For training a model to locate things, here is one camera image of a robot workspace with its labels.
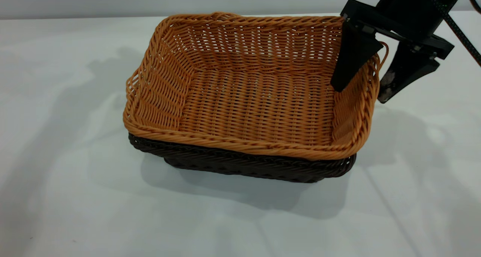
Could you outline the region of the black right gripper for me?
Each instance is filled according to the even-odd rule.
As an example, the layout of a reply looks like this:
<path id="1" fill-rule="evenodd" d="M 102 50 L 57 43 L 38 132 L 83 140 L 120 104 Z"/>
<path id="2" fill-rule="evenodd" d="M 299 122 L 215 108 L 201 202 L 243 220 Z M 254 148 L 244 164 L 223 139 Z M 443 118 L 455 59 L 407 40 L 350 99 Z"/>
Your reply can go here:
<path id="1" fill-rule="evenodd" d="M 440 66 L 454 46 L 435 35 L 458 0 L 378 0 L 369 5 L 348 0 L 342 9 L 341 45 L 330 84 L 342 92 L 359 69 L 383 47 L 380 33 L 399 42 L 380 80 L 378 101 L 386 103 L 408 85 Z"/>

